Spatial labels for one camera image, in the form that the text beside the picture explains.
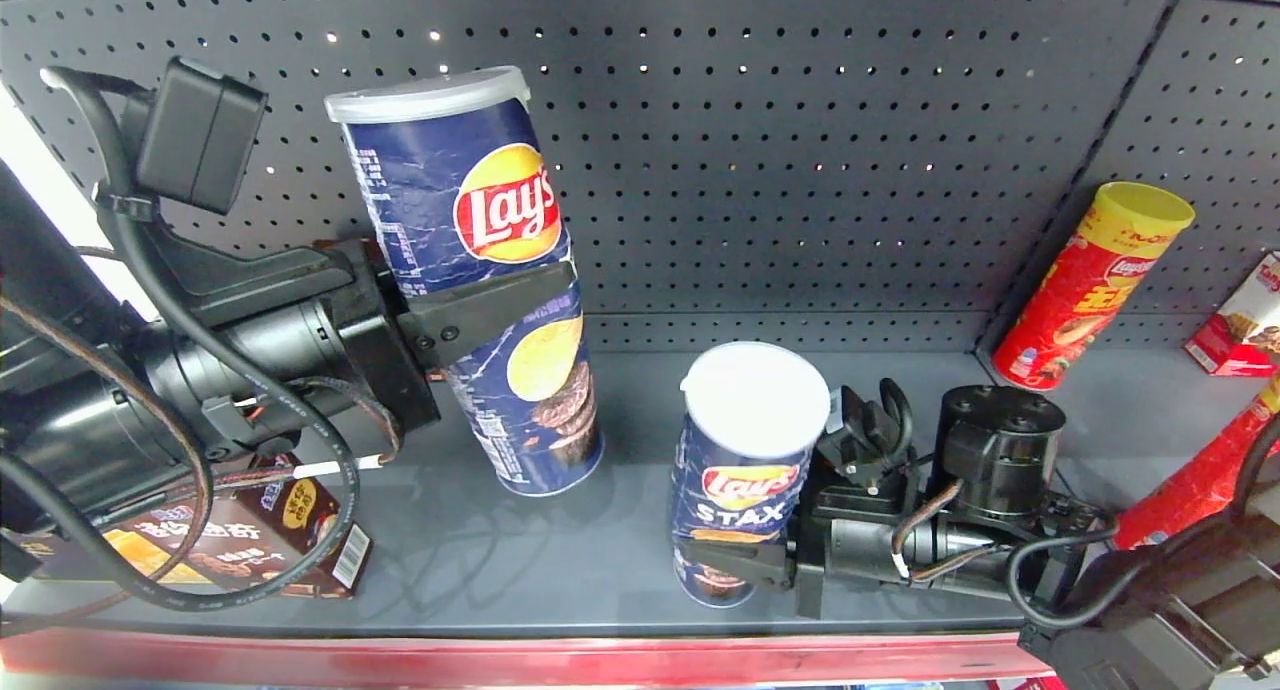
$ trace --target clear plastic lid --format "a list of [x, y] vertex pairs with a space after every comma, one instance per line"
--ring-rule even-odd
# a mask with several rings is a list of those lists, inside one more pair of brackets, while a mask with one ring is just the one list
[[827, 424], [827, 383], [804, 357], [768, 343], [727, 343], [680, 383], [689, 416], [716, 444], [754, 460], [813, 447]]
[[529, 102], [529, 84], [516, 65], [486, 67], [460, 76], [413, 79], [388, 88], [356, 90], [324, 99], [329, 120], [349, 125], [430, 120], [462, 115], [517, 99]]

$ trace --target lay's chip can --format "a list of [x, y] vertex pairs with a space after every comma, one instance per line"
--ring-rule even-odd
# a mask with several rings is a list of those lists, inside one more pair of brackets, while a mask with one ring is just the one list
[[671, 471], [676, 577], [699, 603], [728, 608], [746, 602], [751, 585], [689, 561], [678, 542], [785, 542], [829, 394], [817, 367], [765, 343], [719, 344], [696, 358], [680, 388], [686, 415]]
[[[572, 262], [527, 99], [516, 67], [325, 97], [404, 294]], [[600, 462], [576, 280], [445, 376], [513, 493], [561, 493]]]

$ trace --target chip canister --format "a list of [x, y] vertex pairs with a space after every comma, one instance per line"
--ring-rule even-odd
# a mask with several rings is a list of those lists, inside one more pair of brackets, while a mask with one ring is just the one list
[[[404, 294], [572, 262], [529, 97], [517, 67], [325, 97]], [[577, 280], [445, 376], [513, 493], [561, 493], [600, 462]]]
[[671, 472], [676, 577], [704, 606], [751, 594], [745, 581], [684, 558], [678, 540], [781, 543], [831, 398], [804, 357], [767, 343], [727, 343], [680, 384], [685, 426]]

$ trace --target red snack box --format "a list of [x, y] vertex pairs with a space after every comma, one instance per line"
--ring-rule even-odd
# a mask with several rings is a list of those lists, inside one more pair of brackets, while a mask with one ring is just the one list
[[1175, 533], [1231, 502], [1235, 475], [1253, 439], [1280, 412], [1280, 373], [1235, 416], [1210, 444], [1165, 480], [1152, 494], [1120, 516], [1116, 547], [1162, 543]]
[[1280, 253], [1267, 253], [1184, 348], [1210, 375], [1271, 375], [1267, 353], [1280, 353]]

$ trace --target barcode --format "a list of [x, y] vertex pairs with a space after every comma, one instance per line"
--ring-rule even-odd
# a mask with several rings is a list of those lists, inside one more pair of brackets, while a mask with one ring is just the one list
[[369, 552], [369, 535], [358, 525], [351, 526], [351, 535], [347, 535], [347, 544], [338, 556], [338, 565], [333, 568], [333, 576], [338, 579], [348, 590], [356, 584], [356, 575], [360, 566], [365, 565], [365, 553]]
[[486, 412], [480, 413], [476, 416], [476, 424], [480, 426], [480, 431], [484, 431], [484, 434], [489, 435], [489, 438], [507, 437], [507, 426], [504, 426], [502, 424], [502, 419], [495, 415]]
[[1202, 351], [1198, 344], [1189, 343], [1187, 346], [1187, 352], [1192, 353], [1193, 358], [1198, 358], [1199, 364], [1203, 365], [1206, 370], [1211, 373], [1217, 370], [1217, 364], [1204, 355], [1204, 351]]

